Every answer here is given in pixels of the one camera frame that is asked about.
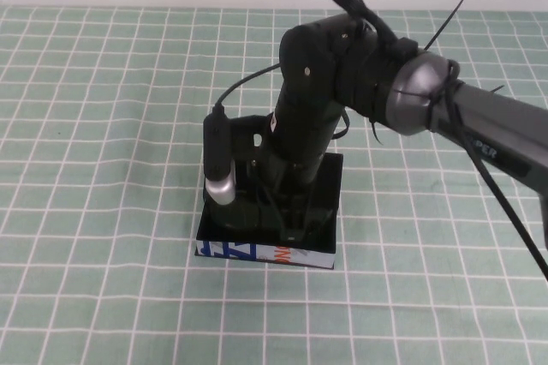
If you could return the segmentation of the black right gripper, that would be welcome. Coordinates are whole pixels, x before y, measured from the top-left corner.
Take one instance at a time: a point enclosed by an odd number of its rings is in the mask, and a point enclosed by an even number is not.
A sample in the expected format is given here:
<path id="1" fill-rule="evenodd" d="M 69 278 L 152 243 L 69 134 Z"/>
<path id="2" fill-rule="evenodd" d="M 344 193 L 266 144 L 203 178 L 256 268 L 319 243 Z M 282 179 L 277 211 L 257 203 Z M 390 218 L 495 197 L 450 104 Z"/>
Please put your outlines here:
<path id="1" fill-rule="evenodd" d="M 274 116 L 230 121 L 235 162 L 235 201 L 226 206 L 226 226 L 235 232 L 281 233 L 283 242 L 303 242 L 307 232 L 336 224 L 337 156 L 326 152 L 333 129 L 299 140 L 280 137 Z"/>

